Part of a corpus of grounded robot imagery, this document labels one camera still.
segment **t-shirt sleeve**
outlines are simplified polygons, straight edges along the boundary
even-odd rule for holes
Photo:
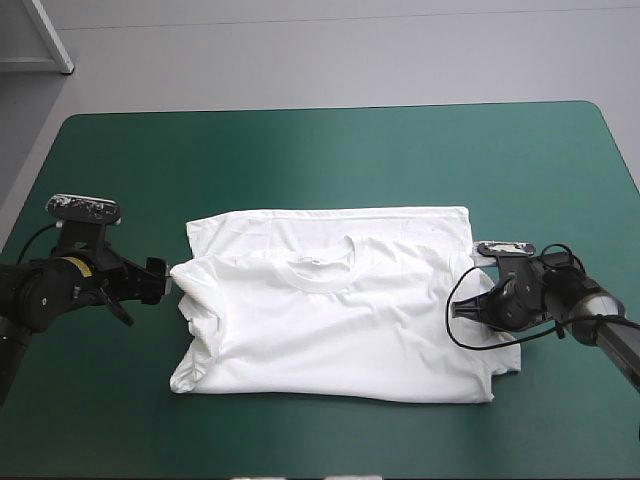
[[[184,393],[193,390],[215,363],[225,304],[213,259],[199,258],[176,265],[171,269],[171,276],[185,292],[178,308],[194,337],[169,381],[172,391]]]

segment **neckline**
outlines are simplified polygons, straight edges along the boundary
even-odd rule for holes
[[[302,254],[299,252],[281,252],[279,255],[274,255],[271,261],[283,280],[295,288],[310,293],[337,292],[338,290],[342,290],[353,283],[362,270],[362,266],[364,264],[365,245],[362,239],[346,235],[343,240],[348,242],[346,249],[341,246],[336,246],[334,248],[322,250],[311,250],[303,252]],[[308,257],[320,256],[323,258],[328,257],[329,259],[334,259],[336,257],[344,257],[345,255],[349,255],[351,257],[349,271],[327,279],[312,278],[301,275],[290,265],[290,263],[296,261],[299,262],[300,260]]]

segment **table surface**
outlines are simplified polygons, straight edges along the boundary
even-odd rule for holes
[[[186,221],[229,210],[465,205],[476,239],[570,244],[640,316],[638,190],[588,102],[74,116],[0,260],[57,192],[115,199],[114,248],[172,264]],[[640,476],[637,392],[572,338],[524,345],[491,404],[176,395],[180,295],[129,302],[130,329],[95,307],[34,338],[0,411],[0,475]]]

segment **white t-shirt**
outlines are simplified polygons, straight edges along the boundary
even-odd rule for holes
[[[432,237],[440,239],[436,230]],[[199,251],[171,271],[186,293],[180,309],[195,337],[172,390],[490,401],[491,376],[519,370],[520,349],[471,352],[447,337],[446,298],[471,266],[469,252],[454,241],[467,239],[457,233],[433,242],[436,248],[347,235],[321,250]],[[490,286],[485,275],[470,275],[459,298]],[[452,325],[475,345],[511,338],[465,319]]]

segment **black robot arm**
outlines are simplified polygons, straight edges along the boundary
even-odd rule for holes
[[[548,253],[551,247],[561,251]],[[554,244],[534,256],[530,244],[480,242],[475,251],[480,265],[497,265],[499,281],[487,293],[453,302],[452,316],[506,332],[553,321],[555,328],[543,333],[555,330],[562,338],[566,329],[578,342],[600,347],[640,391],[640,325],[625,318],[622,302],[587,276],[570,248]]]
[[[169,293],[164,260],[148,258],[145,267],[114,252],[105,239],[120,222],[111,201],[54,195],[47,211],[58,218],[60,235],[51,255],[17,265],[0,265],[0,405],[11,387],[34,333],[72,310],[105,305],[127,325],[133,318],[120,304],[140,300],[153,305]]]

